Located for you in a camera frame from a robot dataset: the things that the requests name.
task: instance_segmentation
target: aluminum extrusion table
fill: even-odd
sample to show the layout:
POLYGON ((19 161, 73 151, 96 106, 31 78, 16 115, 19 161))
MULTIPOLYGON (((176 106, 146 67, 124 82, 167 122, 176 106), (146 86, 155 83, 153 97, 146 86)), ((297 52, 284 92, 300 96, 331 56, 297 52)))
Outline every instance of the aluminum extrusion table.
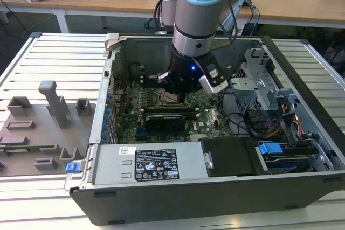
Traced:
MULTIPOLYGON (((40 80, 55 80, 67 102, 97 101, 102 77, 101 34, 43 33, 29 38, 0 77, 0 123, 12 96, 45 103, 40 80)), ((345 131, 345 82, 308 44, 274 40, 314 95, 345 131)), ((99 227, 64 190, 66 175, 0 177, 1 229, 344 229, 345 191, 328 194, 306 209, 99 227)))

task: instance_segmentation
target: warning label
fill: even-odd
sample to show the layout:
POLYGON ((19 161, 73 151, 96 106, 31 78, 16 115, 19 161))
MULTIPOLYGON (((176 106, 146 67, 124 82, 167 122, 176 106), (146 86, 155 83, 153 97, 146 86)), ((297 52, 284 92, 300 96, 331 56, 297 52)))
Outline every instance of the warning label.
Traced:
POLYGON ((135 179, 138 182, 179 179, 176 149, 135 151, 135 179))

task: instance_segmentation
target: floor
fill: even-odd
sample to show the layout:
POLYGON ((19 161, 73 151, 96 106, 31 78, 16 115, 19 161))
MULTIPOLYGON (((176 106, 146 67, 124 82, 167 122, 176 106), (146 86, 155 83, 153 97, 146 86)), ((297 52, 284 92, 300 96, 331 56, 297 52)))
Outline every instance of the floor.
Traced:
MULTIPOLYGON (((54 15, 16 13, 16 17, 8 13, 9 23, 0 24, 0 74, 6 69, 13 57, 23 46, 27 38, 24 29, 16 20, 22 22, 29 32, 60 32, 54 15)), ((101 18, 96 16, 67 16, 70 31, 73 33, 154 33, 154 28, 145 29, 144 18, 107 17, 108 29, 102 28, 101 18)), ((251 32, 251 25, 244 30, 244 35, 251 32)), ((271 38, 308 39, 321 53, 326 50, 332 40, 333 33, 339 30, 311 29, 295 26, 261 25, 256 35, 268 35, 271 38)))

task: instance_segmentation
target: table leg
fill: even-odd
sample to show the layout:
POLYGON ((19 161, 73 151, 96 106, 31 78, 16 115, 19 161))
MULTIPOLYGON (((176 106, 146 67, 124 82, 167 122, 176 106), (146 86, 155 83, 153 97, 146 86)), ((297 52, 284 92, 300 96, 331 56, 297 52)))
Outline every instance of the table leg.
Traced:
POLYGON ((9 20, 7 19, 7 16, 6 16, 6 13, 7 12, 0 12, 0 22, 3 24, 9 23, 9 20))
POLYGON ((55 15, 56 15, 56 18, 58 19, 61 33, 70 33, 70 31, 68 30, 68 25, 66 21, 65 10, 59 10, 59 12, 57 12, 55 15))
POLYGON ((103 29, 108 29, 107 17, 106 16, 101 16, 101 19, 102 19, 102 27, 103 27, 103 29))

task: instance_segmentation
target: blue latch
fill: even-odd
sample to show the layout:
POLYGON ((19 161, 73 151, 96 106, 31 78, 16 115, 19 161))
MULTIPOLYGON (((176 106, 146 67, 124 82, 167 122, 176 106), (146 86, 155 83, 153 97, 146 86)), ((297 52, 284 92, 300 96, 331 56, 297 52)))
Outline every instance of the blue latch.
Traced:
POLYGON ((261 154, 282 154, 283 151, 279 143, 265 142, 259 146, 261 154))
POLYGON ((66 173, 79 173, 81 163, 68 163, 66 166, 66 173))

